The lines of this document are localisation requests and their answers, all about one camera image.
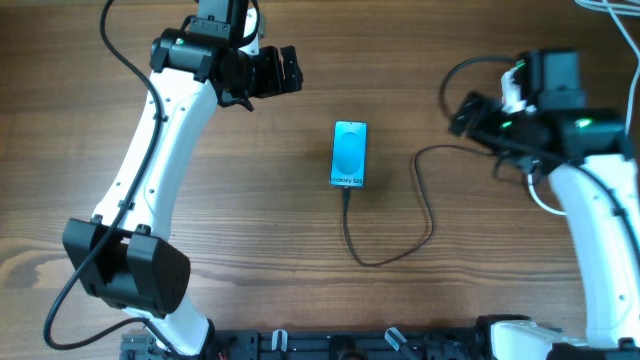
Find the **Galaxy smartphone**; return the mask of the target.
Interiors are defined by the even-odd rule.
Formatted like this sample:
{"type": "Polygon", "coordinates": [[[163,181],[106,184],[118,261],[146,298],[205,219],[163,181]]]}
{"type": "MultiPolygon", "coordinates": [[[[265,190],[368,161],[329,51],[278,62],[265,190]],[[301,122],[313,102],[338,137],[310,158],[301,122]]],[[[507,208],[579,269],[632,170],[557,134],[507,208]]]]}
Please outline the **Galaxy smartphone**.
{"type": "Polygon", "coordinates": [[[368,126],[364,122],[337,121],[334,127],[330,184],[362,188],[365,182],[368,126]]]}

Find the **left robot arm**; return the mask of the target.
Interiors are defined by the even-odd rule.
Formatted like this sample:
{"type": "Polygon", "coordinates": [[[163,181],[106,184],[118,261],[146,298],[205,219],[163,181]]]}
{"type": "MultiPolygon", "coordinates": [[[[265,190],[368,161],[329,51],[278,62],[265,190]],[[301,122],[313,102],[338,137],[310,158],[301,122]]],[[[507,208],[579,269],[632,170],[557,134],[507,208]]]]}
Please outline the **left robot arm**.
{"type": "Polygon", "coordinates": [[[220,359],[212,321],[186,293],[191,264],[170,244],[175,202],[195,145],[218,108],[297,92],[296,51],[261,46],[254,1],[202,1],[151,47],[146,104],[124,161],[87,221],[63,246],[72,284],[143,324],[172,359],[220,359]]]}

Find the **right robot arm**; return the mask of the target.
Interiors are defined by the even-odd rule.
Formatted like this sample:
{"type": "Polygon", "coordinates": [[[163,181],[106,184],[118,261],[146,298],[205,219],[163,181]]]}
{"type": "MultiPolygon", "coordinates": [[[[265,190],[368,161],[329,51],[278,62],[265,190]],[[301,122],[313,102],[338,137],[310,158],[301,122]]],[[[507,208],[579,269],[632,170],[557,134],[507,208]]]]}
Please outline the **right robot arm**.
{"type": "Polygon", "coordinates": [[[638,167],[621,117],[591,108],[578,53],[506,57],[502,95],[469,93],[442,112],[451,133],[545,177],[562,207],[581,274],[586,329],[572,338],[523,316],[482,317],[491,359],[635,359],[639,355],[638,167]]]}

